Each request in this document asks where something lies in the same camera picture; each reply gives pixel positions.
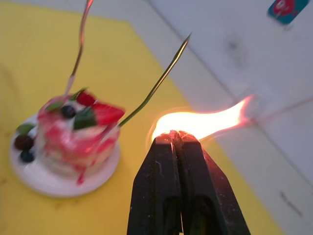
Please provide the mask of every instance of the mint leaf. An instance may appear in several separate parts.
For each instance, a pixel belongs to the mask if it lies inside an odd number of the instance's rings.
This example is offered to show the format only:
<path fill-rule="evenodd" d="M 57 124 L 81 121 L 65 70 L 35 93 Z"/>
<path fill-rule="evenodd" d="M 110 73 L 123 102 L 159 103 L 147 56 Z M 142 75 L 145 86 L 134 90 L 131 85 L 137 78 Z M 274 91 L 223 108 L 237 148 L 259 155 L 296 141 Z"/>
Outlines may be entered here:
<path fill-rule="evenodd" d="M 49 104 L 45 108 L 45 110 L 47 110 L 47 111 L 55 111 L 55 110 L 60 109 L 62 106 L 63 106 L 63 101 L 56 101 L 56 102 L 53 102 L 53 103 Z"/>
<path fill-rule="evenodd" d="M 78 92 L 76 92 L 75 94 L 73 94 L 73 95 L 69 98 L 69 100 L 76 100 L 77 96 L 78 96 L 81 92 L 85 91 L 86 89 L 87 89 L 86 87 L 80 89 Z"/>
<path fill-rule="evenodd" d="M 86 107 L 79 111 L 74 119 L 74 130 L 79 130 L 91 126 L 96 126 L 97 121 L 91 107 Z"/>
<path fill-rule="evenodd" d="M 16 130 L 20 135 L 27 135 L 35 127 L 32 123 L 24 123 L 20 125 Z"/>

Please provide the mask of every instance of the blueberry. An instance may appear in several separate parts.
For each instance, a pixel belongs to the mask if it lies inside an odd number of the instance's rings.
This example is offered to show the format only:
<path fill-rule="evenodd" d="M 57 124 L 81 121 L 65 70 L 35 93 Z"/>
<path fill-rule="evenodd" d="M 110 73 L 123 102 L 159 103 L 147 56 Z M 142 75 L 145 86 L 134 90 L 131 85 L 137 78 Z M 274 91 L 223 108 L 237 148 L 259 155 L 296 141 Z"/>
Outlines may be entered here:
<path fill-rule="evenodd" d="M 33 160 L 35 160 L 35 157 L 31 152 L 24 150 L 20 154 L 20 159 L 23 163 L 31 163 Z"/>
<path fill-rule="evenodd" d="M 73 118 L 76 115 L 76 111 L 72 106 L 65 105 L 61 109 L 61 114 L 65 118 Z"/>
<path fill-rule="evenodd" d="M 19 150 L 29 150 L 33 145 L 34 140 L 29 135 L 19 135 L 14 141 L 14 146 Z"/>

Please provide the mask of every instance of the strawberry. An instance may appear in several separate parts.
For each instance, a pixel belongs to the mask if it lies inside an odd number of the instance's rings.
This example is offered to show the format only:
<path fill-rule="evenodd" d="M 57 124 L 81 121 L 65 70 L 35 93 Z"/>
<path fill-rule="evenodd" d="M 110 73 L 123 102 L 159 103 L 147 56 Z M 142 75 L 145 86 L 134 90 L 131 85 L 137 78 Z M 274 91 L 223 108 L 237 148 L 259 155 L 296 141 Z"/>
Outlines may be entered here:
<path fill-rule="evenodd" d="M 95 103 L 91 109 L 98 125 L 108 125 L 117 122 L 125 114 L 124 109 L 103 103 Z"/>
<path fill-rule="evenodd" d="M 82 91 L 78 94 L 76 101 L 79 104 L 85 105 L 85 106 L 91 106 L 95 103 L 96 99 L 86 91 Z"/>

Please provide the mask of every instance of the miniature cake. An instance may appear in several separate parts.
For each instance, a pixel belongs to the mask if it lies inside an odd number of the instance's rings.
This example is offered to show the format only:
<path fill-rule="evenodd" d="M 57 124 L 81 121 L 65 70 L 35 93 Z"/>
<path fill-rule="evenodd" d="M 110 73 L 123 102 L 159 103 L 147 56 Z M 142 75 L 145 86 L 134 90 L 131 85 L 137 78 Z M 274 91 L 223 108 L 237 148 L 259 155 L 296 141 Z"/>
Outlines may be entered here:
<path fill-rule="evenodd" d="M 35 155 L 50 170 L 77 177 L 81 184 L 112 153 L 119 137 L 117 122 L 124 113 L 96 100 L 85 89 L 55 97 L 38 113 Z"/>

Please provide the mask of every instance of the orange flame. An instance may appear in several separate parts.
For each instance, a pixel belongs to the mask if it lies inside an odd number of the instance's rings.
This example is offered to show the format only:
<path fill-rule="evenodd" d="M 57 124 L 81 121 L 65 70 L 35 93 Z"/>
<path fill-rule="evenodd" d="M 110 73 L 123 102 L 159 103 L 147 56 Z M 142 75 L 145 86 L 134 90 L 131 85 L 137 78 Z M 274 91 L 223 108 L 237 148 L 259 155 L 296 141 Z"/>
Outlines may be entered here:
<path fill-rule="evenodd" d="M 250 99 L 250 96 L 246 97 L 235 106 L 216 113 L 179 112 L 166 114 L 157 121 L 152 140 L 163 133 L 169 133 L 171 130 L 185 131 L 200 140 L 215 132 L 238 126 L 246 121 L 243 112 Z"/>

